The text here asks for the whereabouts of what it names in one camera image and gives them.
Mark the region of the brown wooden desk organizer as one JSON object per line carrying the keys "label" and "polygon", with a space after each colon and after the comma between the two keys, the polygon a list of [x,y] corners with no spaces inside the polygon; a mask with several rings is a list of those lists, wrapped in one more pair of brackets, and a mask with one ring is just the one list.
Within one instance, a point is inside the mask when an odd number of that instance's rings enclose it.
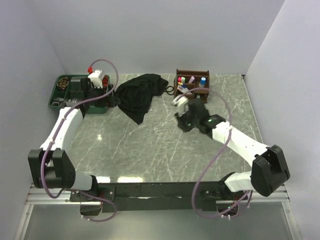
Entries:
{"label": "brown wooden desk organizer", "polygon": [[[195,81],[193,83],[188,83],[191,76],[195,77]],[[195,89],[195,88],[206,88],[207,90],[198,89],[191,91],[192,94],[186,94],[185,96],[191,100],[191,99],[201,99],[204,103],[208,102],[208,96],[209,96],[209,88],[210,88],[210,72],[207,71],[196,71],[196,70],[176,70],[176,76],[173,82],[173,96],[176,98],[179,95],[182,95],[181,92],[177,90],[178,85],[178,77],[185,77],[185,83],[182,83],[185,85],[188,90]],[[206,78],[206,83],[203,87],[199,86],[200,79],[202,77]]]}

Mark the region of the blue correction tape roll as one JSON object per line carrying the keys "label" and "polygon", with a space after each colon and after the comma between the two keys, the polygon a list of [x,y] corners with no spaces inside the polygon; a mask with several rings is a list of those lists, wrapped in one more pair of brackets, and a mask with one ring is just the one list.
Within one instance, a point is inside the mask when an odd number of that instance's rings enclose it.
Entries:
{"label": "blue correction tape roll", "polygon": [[207,81],[207,78],[206,78],[206,77],[202,77],[202,78],[200,79],[199,86],[200,86],[201,88],[203,88],[204,85],[205,85],[205,83],[206,83],[206,81]]}

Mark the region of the purple pastel highlighter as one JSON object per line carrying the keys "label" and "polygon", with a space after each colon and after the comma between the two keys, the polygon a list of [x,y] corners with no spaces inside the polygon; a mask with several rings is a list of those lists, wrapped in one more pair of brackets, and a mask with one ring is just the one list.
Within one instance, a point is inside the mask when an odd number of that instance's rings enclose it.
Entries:
{"label": "purple pastel highlighter", "polygon": [[193,82],[195,81],[195,77],[194,76],[191,76],[188,83],[189,84],[192,84]]}

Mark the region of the peach cap white marker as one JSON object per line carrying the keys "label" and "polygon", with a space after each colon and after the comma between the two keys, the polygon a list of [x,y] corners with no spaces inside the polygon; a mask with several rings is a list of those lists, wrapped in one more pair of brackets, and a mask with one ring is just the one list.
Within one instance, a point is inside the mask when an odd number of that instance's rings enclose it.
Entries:
{"label": "peach cap white marker", "polygon": [[186,95],[191,95],[192,93],[191,92],[189,92],[189,90],[187,89],[187,88],[185,88],[185,87],[177,87],[177,90],[179,91],[179,92],[181,92],[182,94],[186,94]]}

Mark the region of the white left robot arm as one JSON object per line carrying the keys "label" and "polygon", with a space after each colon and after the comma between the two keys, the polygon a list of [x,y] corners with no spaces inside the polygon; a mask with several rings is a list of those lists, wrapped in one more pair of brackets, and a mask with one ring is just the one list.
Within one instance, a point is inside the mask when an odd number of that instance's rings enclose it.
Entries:
{"label": "white left robot arm", "polygon": [[57,121],[45,142],[27,157],[34,186],[52,199],[63,191],[82,192],[88,201],[100,195],[97,178],[78,173],[68,152],[86,114],[105,113],[119,103],[109,79],[106,74],[90,73],[62,75],[56,80],[48,104],[59,111]]}

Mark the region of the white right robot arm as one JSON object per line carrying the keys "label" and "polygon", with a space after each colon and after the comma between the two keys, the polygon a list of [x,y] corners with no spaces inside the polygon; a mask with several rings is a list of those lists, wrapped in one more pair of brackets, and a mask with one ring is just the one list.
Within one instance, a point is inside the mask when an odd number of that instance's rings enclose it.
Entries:
{"label": "white right robot arm", "polygon": [[200,133],[242,157],[250,171],[226,176],[219,187],[220,196],[231,199],[239,191],[256,191],[264,197],[290,179],[291,174],[283,150],[276,144],[268,146],[247,136],[218,114],[211,115],[201,99],[177,97],[172,101],[175,118],[183,132],[197,128]]}

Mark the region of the orange navy striped rolled tie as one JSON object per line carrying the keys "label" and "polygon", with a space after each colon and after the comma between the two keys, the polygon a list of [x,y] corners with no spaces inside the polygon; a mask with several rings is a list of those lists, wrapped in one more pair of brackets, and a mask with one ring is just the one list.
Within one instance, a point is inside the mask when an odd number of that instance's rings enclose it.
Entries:
{"label": "orange navy striped rolled tie", "polygon": [[105,76],[103,79],[102,79],[102,86],[104,88],[106,88],[108,86],[108,82],[109,82],[109,78],[107,76]]}

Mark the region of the green compartment tray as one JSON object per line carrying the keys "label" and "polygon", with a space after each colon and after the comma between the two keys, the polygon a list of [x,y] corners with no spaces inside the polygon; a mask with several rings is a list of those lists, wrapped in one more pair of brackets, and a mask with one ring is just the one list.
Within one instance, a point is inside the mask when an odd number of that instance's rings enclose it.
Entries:
{"label": "green compartment tray", "polygon": [[[94,88],[92,83],[87,83],[87,86],[85,86],[84,80],[88,79],[87,75],[59,76],[55,82],[48,105],[55,110],[71,107],[83,100],[104,95],[113,87],[111,83],[108,83],[108,75],[105,75],[102,80],[103,88]],[[104,114],[108,108],[113,108],[119,103],[120,101],[115,92],[112,92],[102,99],[86,103],[80,109],[85,111],[86,114]]]}

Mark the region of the brown patterned rolled tie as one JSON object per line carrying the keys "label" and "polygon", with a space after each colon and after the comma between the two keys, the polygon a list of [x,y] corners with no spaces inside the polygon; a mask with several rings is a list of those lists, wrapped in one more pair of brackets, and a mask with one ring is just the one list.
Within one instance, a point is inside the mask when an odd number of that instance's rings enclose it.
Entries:
{"label": "brown patterned rolled tie", "polygon": [[59,91],[65,92],[68,89],[70,79],[68,77],[62,77],[57,81],[56,87]]}

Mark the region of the grey rolled tie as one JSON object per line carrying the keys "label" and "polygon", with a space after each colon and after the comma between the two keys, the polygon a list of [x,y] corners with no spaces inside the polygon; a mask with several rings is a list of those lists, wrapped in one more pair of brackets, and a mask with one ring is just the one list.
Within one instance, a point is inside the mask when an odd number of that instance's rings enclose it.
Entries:
{"label": "grey rolled tie", "polygon": [[60,106],[63,102],[64,102],[64,99],[63,99],[63,98],[57,97],[57,98],[54,98],[54,99],[52,100],[51,106],[52,106],[52,107],[58,107],[58,106]]}

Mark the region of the black base crossbar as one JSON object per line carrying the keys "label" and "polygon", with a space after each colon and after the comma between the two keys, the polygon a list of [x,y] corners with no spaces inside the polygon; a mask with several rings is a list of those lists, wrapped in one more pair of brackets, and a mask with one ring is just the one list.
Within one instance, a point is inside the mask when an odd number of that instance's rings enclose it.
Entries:
{"label": "black base crossbar", "polygon": [[[189,210],[195,182],[131,182],[99,183],[87,194],[114,203],[119,211]],[[245,193],[231,192],[218,181],[199,184],[195,193],[195,206],[202,211],[216,211],[218,201],[236,201]]]}

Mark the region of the black drawstring shorts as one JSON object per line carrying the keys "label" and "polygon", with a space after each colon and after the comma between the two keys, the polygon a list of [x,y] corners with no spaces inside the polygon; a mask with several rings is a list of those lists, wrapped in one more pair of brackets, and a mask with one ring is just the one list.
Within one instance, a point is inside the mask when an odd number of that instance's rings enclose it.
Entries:
{"label": "black drawstring shorts", "polygon": [[115,93],[120,100],[120,110],[139,125],[144,121],[153,97],[163,93],[172,96],[174,87],[159,74],[146,73],[122,83]]}

